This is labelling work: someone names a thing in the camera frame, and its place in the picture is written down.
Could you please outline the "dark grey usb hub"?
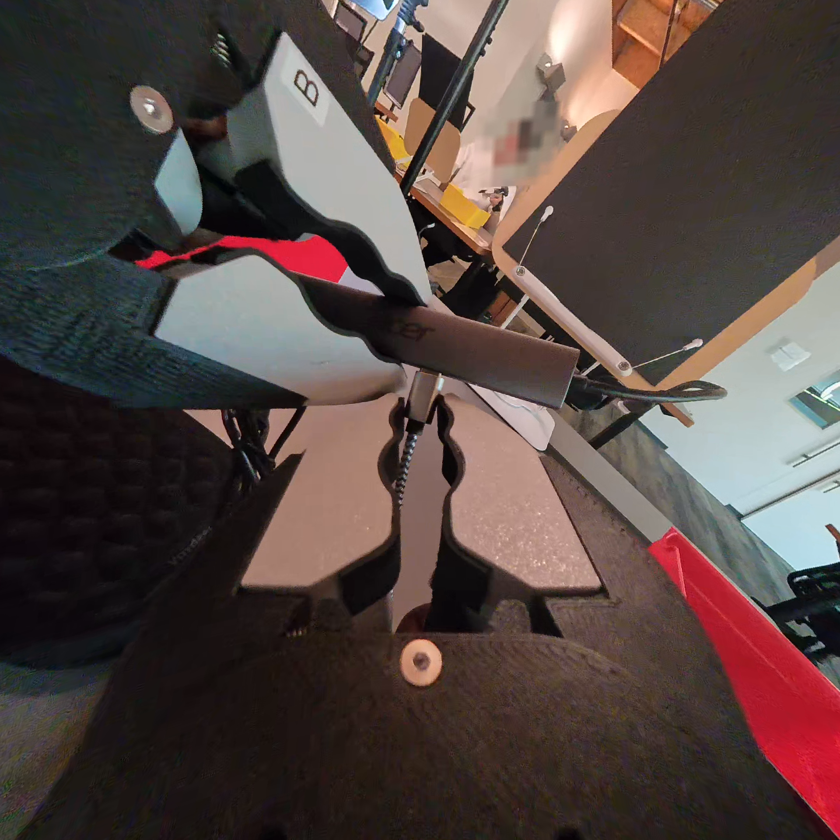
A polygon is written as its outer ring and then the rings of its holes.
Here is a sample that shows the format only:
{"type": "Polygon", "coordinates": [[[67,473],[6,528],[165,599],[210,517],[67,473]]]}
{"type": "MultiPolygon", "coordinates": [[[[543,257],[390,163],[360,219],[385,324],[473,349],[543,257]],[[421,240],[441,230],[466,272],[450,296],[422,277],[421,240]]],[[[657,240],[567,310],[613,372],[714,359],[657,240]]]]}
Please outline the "dark grey usb hub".
{"type": "Polygon", "coordinates": [[[296,278],[327,325],[361,338],[384,360],[541,406],[564,404],[577,349],[461,318],[437,297],[414,306],[336,282],[296,278]]]}

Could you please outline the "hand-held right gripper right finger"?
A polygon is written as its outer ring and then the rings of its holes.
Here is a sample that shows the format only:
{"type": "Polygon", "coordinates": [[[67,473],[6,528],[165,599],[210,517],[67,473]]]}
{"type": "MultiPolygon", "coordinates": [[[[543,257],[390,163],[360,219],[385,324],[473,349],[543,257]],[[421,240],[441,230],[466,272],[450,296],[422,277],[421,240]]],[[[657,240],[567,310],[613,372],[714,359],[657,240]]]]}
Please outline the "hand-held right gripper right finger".
{"type": "Polygon", "coordinates": [[[604,596],[604,583],[539,453],[456,395],[437,401],[448,483],[430,627],[479,631],[503,602],[547,630],[548,602],[604,596]]]}

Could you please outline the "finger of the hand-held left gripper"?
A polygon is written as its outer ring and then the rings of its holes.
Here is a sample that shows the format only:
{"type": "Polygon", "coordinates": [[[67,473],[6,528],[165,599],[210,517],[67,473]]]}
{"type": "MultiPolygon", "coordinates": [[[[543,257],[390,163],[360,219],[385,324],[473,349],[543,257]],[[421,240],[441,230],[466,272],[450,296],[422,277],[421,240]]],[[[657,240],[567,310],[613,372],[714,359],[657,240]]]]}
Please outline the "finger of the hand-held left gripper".
{"type": "Polygon", "coordinates": [[[266,234],[315,235],[386,297],[433,296],[400,187],[288,33],[264,74],[227,114],[227,133],[199,154],[213,180],[266,234]]]}
{"type": "Polygon", "coordinates": [[[154,337],[180,361],[221,365],[234,383],[230,396],[220,384],[193,395],[186,374],[166,385],[158,364],[153,404],[257,404],[263,392],[270,404],[352,404],[404,387],[401,365],[325,322],[303,279],[258,250],[236,250],[216,265],[188,262],[174,277],[154,337]]]}

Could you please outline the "black panel on wooden board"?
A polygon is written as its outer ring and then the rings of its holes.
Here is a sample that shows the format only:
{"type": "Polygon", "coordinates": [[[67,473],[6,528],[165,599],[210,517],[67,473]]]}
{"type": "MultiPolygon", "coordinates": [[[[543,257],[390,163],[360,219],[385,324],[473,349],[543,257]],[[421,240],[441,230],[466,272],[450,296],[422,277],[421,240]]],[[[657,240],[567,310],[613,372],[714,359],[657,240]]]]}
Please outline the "black panel on wooden board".
{"type": "Polygon", "coordinates": [[[723,2],[510,210],[498,267],[619,382],[702,379],[838,238],[839,2],[723,2]]]}

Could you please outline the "yellow plastic bin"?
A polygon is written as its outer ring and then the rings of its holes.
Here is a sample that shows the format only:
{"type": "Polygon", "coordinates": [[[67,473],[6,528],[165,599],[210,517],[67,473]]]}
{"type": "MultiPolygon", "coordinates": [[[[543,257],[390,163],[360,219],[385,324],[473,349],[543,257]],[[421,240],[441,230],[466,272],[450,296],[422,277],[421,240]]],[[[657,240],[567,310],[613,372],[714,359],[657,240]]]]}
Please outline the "yellow plastic bin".
{"type": "Polygon", "coordinates": [[[439,203],[447,214],[467,228],[478,230],[490,219],[490,211],[476,205],[453,183],[446,185],[439,203]]]}
{"type": "Polygon", "coordinates": [[[412,153],[408,152],[402,135],[394,126],[378,117],[374,121],[383,134],[385,144],[394,162],[398,165],[404,165],[407,161],[410,161],[412,153]]]}

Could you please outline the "small grey monitor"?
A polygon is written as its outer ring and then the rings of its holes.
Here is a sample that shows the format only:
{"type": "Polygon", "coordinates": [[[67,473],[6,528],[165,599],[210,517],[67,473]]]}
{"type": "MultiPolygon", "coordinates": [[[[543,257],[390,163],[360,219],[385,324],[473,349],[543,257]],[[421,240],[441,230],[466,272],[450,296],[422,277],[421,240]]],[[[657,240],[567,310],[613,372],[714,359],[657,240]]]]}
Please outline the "small grey monitor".
{"type": "Polygon", "coordinates": [[[412,40],[407,40],[384,86],[384,94],[397,108],[402,108],[422,65],[422,53],[412,40]]]}

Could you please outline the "black board on white stand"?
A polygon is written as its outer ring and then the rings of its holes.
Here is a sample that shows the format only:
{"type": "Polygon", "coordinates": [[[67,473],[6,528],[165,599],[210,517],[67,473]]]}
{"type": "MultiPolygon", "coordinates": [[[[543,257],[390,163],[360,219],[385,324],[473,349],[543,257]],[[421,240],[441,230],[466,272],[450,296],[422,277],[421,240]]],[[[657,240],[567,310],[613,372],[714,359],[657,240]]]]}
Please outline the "black board on white stand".
{"type": "MultiPolygon", "coordinates": [[[[546,204],[542,207],[539,221],[535,224],[528,244],[524,248],[519,261],[508,268],[503,260],[508,257],[502,242],[502,226],[499,226],[492,240],[492,252],[497,267],[504,271],[510,281],[522,291],[522,298],[513,309],[510,316],[501,324],[507,329],[510,322],[519,314],[528,301],[533,301],[538,308],[556,322],[564,332],[581,344],[592,355],[595,362],[586,369],[591,372],[596,366],[602,366],[609,372],[617,374],[620,382],[634,374],[634,367],[615,350],[605,339],[587,327],[582,320],[564,306],[552,291],[541,282],[533,272],[526,267],[529,249],[537,237],[538,231],[553,214],[553,206],[546,204]]],[[[555,422],[544,407],[535,403],[507,397],[487,388],[473,385],[472,389],[501,417],[507,421],[531,446],[538,451],[544,451],[549,445],[555,422]]]]}

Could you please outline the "black monitor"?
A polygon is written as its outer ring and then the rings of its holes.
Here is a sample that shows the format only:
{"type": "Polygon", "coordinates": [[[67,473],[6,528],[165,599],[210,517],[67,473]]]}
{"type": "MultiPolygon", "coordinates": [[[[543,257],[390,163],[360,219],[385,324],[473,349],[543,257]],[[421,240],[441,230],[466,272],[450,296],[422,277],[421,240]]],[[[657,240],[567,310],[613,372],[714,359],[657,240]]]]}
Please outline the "black monitor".
{"type": "MultiPolygon", "coordinates": [[[[423,34],[422,61],[418,89],[418,97],[432,110],[440,107],[445,93],[459,68],[461,58],[439,43],[429,33],[423,34]]],[[[459,132],[468,121],[468,111],[475,109],[469,104],[469,94],[474,74],[470,72],[465,78],[465,84],[457,101],[448,115],[448,122],[459,132]]]]}

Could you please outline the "black round disc stand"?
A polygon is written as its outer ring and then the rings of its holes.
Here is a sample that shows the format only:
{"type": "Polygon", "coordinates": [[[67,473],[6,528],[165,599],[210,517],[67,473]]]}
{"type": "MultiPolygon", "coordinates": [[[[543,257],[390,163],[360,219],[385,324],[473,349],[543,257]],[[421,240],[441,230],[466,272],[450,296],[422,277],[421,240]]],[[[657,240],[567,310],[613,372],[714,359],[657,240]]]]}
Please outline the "black round disc stand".
{"type": "Polygon", "coordinates": [[[434,111],[433,117],[423,134],[423,137],[413,153],[412,160],[408,165],[402,180],[401,191],[405,198],[409,197],[412,185],[417,180],[420,172],[424,168],[424,164],[430,155],[438,136],[441,134],[445,126],[448,115],[457,101],[461,90],[466,81],[466,76],[473,72],[480,57],[485,55],[487,47],[491,41],[491,37],[508,7],[508,1],[492,1],[490,2],[483,18],[480,21],[478,29],[469,43],[463,58],[461,59],[455,77],[450,82],[448,89],[444,95],[440,107],[434,111]]]}

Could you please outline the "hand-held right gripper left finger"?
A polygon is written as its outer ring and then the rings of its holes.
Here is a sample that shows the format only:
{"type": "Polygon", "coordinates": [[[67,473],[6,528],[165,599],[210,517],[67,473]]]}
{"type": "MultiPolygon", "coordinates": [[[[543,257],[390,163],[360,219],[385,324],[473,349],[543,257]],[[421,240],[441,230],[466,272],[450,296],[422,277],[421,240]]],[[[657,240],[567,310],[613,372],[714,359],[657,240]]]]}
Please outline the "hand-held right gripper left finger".
{"type": "Polygon", "coordinates": [[[309,408],[280,450],[297,467],[244,572],[246,592],[341,602],[388,613],[400,573],[399,512],[389,469],[402,400],[309,408]]]}

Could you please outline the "black honeycomb cushion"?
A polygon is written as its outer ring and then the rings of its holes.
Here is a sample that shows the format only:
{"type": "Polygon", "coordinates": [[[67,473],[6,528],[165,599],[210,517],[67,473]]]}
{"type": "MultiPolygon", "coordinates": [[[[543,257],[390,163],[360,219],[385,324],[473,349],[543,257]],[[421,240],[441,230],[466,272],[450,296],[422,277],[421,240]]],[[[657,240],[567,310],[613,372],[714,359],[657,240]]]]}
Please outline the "black honeycomb cushion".
{"type": "Polygon", "coordinates": [[[1,369],[2,663],[110,658],[160,586],[267,477],[192,415],[1,369]]]}

